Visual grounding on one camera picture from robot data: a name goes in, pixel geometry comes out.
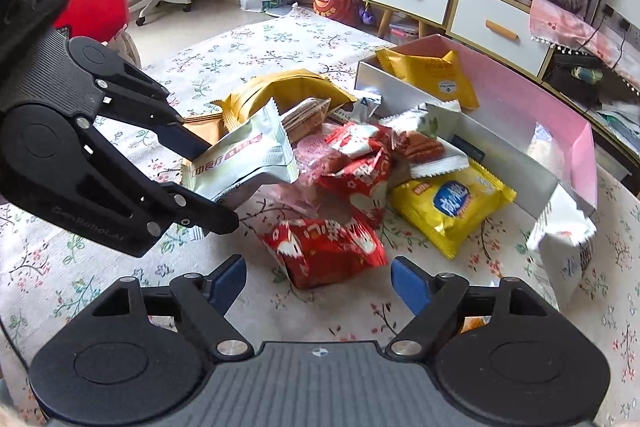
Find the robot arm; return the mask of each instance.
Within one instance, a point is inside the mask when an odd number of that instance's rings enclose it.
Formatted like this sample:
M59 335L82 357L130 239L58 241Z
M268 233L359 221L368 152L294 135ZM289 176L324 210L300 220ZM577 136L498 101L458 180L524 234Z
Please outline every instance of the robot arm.
M65 3L0 0L9 7L0 40L8 66L0 73L0 193L136 257L172 223L233 232L233 211L180 185L149 180L93 127L100 115L152 130L190 160L210 147L182 126L165 87L99 42L67 40L50 28Z

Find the floral rug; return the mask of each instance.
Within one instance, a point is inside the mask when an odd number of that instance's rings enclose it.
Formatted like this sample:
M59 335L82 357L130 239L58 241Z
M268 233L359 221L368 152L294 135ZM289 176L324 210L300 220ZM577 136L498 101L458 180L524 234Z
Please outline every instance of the floral rug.
M211 110L210 100L253 76L306 68L353 87L357 63L389 46L358 30L295 9L284 18L244 26L192 46L146 68L170 91L183 115ZM96 127L152 179L178 175L180 158L156 136L97 118ZM600 206L594 261L572 302L570 318L607 355L612 384L598 420L640 419L636 399L636 327L640 323L640 204L606 172L600 175ZM166 285L177 275L209 273L230 254L244 255L248 280L226 317L258 347L263 340L354 341L386 344L412 314L391 288L389 267L368 270L345 283L300 291L288 282L258 238L278 219L296 214L255 195L238 214L239 230L190 241L173 226L142 259L128 257L65 232L10 204L0 207L0 315L29 362L40 347L118 277L142 285ZM488 285L502 275L526 280L548 299L548 281L533 269L525 246L534 220L511 205L485 220L448 261L424 236L387 209L382 241L391 261L412 259L430 273L452 271L471 284ZM43 421L25 372L6 342L0 365L21 415Z

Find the red chair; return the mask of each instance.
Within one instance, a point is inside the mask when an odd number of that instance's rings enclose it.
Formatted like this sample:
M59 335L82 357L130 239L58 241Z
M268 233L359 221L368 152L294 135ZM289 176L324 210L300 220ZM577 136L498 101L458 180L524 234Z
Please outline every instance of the red chair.
M127 0L69 0L56 20L56 28L68 28L69 37L91 37L108 42L129 22Z

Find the yellow snack bag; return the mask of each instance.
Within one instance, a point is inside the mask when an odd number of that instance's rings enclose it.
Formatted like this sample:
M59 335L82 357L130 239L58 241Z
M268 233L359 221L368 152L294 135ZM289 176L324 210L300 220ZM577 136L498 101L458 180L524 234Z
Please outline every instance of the yellow snack bag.
M249 120L271 98L280 114L306 98L331 99L329 111L357 98L330 80L307 70L283 71L257 76L228 94L225 100L213 102L222 108L222 118L229 131Z
M443 58L402 55L393 50L378 50L376 56L386 73L443 102L460 100L460 105L466 109L480 107L474 86L463 73L455 51Z
M391 204L449 259L481 223L516 192L480 164L433 178L414 180L391 191Z

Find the red snack bag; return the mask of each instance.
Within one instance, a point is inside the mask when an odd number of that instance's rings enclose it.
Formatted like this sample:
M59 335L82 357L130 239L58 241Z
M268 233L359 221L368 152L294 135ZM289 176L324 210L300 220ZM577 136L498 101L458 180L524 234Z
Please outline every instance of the red snack bag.
M341 282L386 264L385 250L357 218L346 225L324 219L278 223L262 237L296 288Z
M350 163L350 159L327 145L321 135L306 136L293 151L300 176L298 180L308 187L316 185L323 174L333 174Z
M373 229L380 227L385 215L391 132L381 125L348 123L326 138L332 149L352 161L335 174L323 174L319 184L347 199L354 215Z
M293 154L300 170L298 179L293 184L267 185L262 193L305 216L316 217L327 197L327 191L318 185L318 180L323 174L340 171L351 160L329 147L322 134L304 137Z

